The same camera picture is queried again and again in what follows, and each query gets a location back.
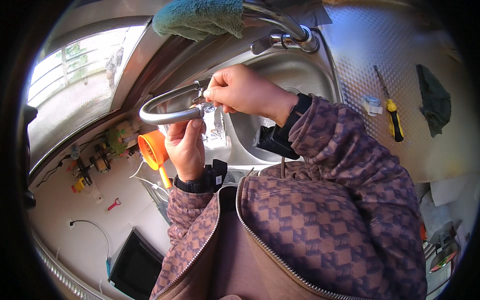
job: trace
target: teal microfiber cloth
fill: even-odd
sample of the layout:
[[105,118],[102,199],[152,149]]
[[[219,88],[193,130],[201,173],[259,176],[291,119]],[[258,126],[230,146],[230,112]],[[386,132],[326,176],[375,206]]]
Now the teal microfiber cloth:
[[423,103],[420,111],[427,119],[430,135],[434,137],[442,134],[442,128],[450,122],[452,114],[450,94],[427,67],[417,65],[417,74]]
[[173,0],[153,17],[160,36],[178,35],[201,41],[209,34],[230,32],[241,38],[242,0]]

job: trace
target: window screen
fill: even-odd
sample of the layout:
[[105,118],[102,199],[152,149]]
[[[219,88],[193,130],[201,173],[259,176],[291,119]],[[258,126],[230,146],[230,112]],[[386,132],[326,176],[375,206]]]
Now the window screen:
[[110,112],[115,88],[149,20],[113,29],[87,27],[74,41],[50,50],[34,68],[28,105],[38,110],[28,125],[32,168],[73,132]]

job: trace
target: brown patterned jacket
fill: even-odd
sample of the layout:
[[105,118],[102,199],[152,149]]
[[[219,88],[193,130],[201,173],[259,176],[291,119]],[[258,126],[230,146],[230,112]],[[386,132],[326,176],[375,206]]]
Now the brown patterned jacket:
[[[286,163],[283,179],[278,166],[243,178],[236,199],[273,295],[425,299],[419,206],[398,157],[358,113],[315,96],[289,140],[305,162]],[[151,299],[206,299],[222,202],[173,188],[172,246]]]

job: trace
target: yellow screwdriver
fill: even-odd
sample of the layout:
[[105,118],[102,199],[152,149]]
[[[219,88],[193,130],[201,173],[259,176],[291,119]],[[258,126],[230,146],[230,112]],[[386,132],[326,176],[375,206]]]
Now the yellow screwdriver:
[[384,92],[387,96],[387,110],[390,112],[390,134],[393,136],[395,139],[395,142],[401,142],[403,141],[403,129],[402,126],[400,125],[400,117],[398,116],[396,112],[396,104],[393,103],[390,94],[388,93],[387,86],[385,85],[384,78],[380,74],[380,71],[378,70],[377,66],[373,66],[375,69],[375,72],[377,72],[378,78],[380,79],[380,84],[382,85],[382,88],[384,89]]

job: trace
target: orange handle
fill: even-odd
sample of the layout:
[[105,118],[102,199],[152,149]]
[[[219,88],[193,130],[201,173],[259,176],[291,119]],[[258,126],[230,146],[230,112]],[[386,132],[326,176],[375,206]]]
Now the orange handle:
[[160,165],[158,170],[160,171],[160,177],[162,178],[163,186],[166,189],[171,188],[172,183],[170,182],[170,178],[168,178],[167,172],[165,171],[165,168],[163,167],[163,165]]

